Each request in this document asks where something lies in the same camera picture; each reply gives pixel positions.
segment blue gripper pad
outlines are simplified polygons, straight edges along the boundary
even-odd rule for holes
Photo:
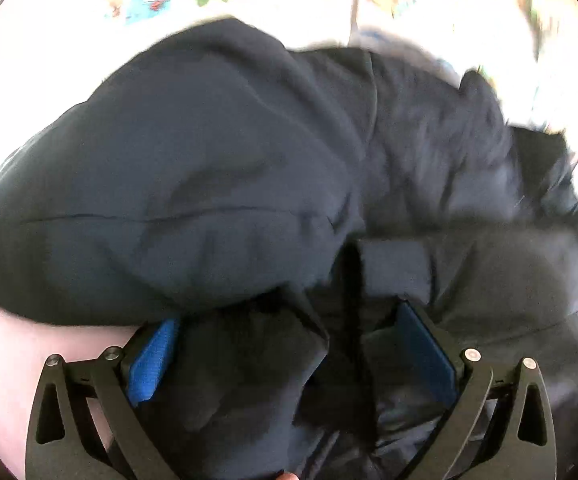
[[[179,328],[178,319],[164,321],[131,365],[126,395],[134,408],[155,393],[173,357]]]
[[[405,344],[409,362],[438,402],[447,408],[458,399],[455,370],[431,333],[408,303],[396,313],[398,336]]]

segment blue textured surface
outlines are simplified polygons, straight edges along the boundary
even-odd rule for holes
[[[398,306],[398,333],[414,369],[431,393],[447,408],[458,398],[455,370],[424,323],[406,303]]]
[[[173,357],[179,327],[177,319],[164,321],[131,366],[126,394],[134,408],[155,393]]]

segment clothing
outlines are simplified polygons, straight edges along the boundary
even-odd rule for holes
[[[432,430],[394,336],[414,298],[545,377],[578,439],[578,199],[566,145],[352,48],[236,20],[135,57],[0,169],[0,305],[58,324],[181,317],[138,416],[192,478],[393,478]]]

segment black fabric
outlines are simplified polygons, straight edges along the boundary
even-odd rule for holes
[[[491,358],[537,359],[563,473],[578,199],[563,139],[506,126],[477,73],[455,89],[209,23],[134,58],[0,169],[2,307],[182,317],[136,412],[183,476],[392,479],[442,413],[395,337],[399,298]]]

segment dark garment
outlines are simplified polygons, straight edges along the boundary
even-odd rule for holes
[[[398,298],[487,356],[537,359],[564,471],[578,199],[563,139],[507,127],[477,73],[455,89],[210,23],[134,58],[0,169],[2,307],[182,316],[137,412],[190,478],[393,478],[442,413],[398,346]]]

